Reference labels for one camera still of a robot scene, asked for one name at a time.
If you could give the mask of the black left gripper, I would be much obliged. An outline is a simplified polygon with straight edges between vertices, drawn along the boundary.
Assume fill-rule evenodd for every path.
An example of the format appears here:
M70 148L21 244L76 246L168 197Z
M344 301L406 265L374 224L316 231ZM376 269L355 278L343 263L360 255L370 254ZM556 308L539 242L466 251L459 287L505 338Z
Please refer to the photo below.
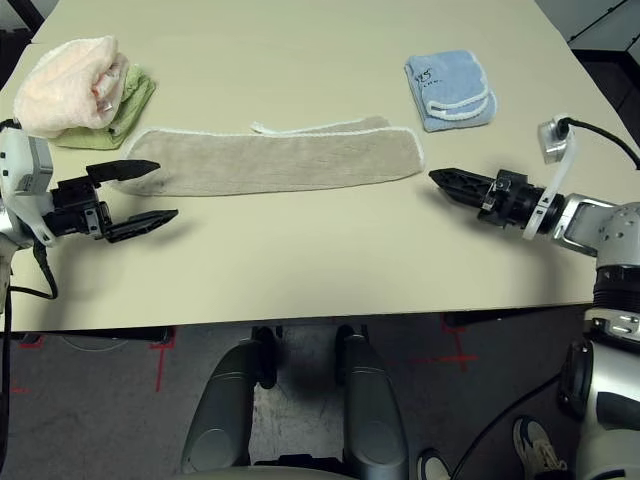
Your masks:
M79 233L109 243L150 233L170 222L179 211L149 211L111 225L108 206L99 199L97 189L103 182L131 180L160 168L157 162L139 159L89 165L86 176L60 181L50 191L53 210L44 216L45 224L56 237Z

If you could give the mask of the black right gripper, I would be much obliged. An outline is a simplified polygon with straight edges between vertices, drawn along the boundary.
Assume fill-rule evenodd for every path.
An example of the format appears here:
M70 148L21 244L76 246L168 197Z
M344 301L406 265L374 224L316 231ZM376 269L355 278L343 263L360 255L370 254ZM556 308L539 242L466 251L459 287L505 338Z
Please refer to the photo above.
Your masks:
M454 201L480 208L481 222L497 227L524 229L544 191L527 175L509 170L500 170L495 180L458 168L434 169L429 177Z

